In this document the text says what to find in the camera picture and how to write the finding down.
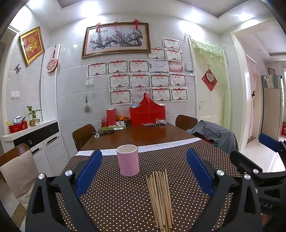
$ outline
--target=cup rim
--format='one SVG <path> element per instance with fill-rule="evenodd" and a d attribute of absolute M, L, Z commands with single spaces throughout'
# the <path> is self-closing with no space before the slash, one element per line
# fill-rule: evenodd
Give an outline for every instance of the cup rim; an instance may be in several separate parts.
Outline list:
<path fill-rule="evenodd" d="M 124 146 L 127 146 L 127 145 L 128 146 L 133 146 L 135 148 L 135 150 L 134 151 L 130 151 L 130 152 L 120 152 L 120 151 L 118 151 L 118 148 L 121 148 L 121 147 L 124 147 Z M 133 145 L 133 144 L 124 144 L 124 145 L 119 146 L 118 148 L 116 148 L 116 152 L 119 152 L 120 154 L 130 154 L 130 153 L 133 153 L 136 150 L 138 150 L 138 147 L 136 145 Z"/>

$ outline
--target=red can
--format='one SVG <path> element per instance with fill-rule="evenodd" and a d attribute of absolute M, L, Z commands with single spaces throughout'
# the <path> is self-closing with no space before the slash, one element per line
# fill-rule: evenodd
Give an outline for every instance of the red can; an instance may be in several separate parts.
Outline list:
<path fill-rule="evenodd" d="M 107 127 L 107 117 L 102 117 L 101 119 L 101 127 Z"/>

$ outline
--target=brown tablecloth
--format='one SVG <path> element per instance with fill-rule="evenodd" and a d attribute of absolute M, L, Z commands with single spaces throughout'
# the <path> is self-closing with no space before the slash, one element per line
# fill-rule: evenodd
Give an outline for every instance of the brown tablecloth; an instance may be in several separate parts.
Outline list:
<path fill-rule="evenodd" d="M 139 153 L 140 172 L 134 177 L 120 174 L 117 156 L 103 156 L 88 192 L 80 200 L 94 223 L 101 231 L 152 232 L 156 231 L 151 201 L 148 195 L 145 174 L 167 169 L 171 192 L 174 225 L 172 231 L 188 231 L 204 209 L 209 197 L 203 193 L 186 162 L 186 152 L 194 148 L 216 169 L 228 175 L 239 176 L 229 155 L 205 141 L 198 141 L 178 147 Z M 74 156 L 65 170 L 74 169 L 87 156 Z M 228 210 L 231 194 L 226 198 L 221 216 L 214 229 L 223 223 Z M 68 228 L 76 230 L 60 194 L 59 205 Z"/>

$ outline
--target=gray jacket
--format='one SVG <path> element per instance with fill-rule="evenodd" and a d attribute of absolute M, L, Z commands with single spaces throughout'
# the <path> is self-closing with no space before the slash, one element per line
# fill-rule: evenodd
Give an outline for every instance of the gray jacket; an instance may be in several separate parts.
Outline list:
<path fill-rule="evenodd" d="M 215 123 L 201 120 L 194 128 L 188 129 L 187 132 L 190 134 L 198 132 L 205 138 L 213 140 L 214 146 L 229 155 L 234 150 L 238 151 L 237 140 L 234 133 Z"/>

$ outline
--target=pink cup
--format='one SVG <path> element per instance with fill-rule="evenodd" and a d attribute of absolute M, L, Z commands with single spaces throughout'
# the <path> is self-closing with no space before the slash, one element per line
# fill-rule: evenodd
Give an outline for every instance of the pink cup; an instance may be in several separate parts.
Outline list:
<path fill-rule="evenodd" d="M 135 176 L 139 173 L 138 148 L 127 144 L 116 149 L 120 173 L 124 176 Z"/>

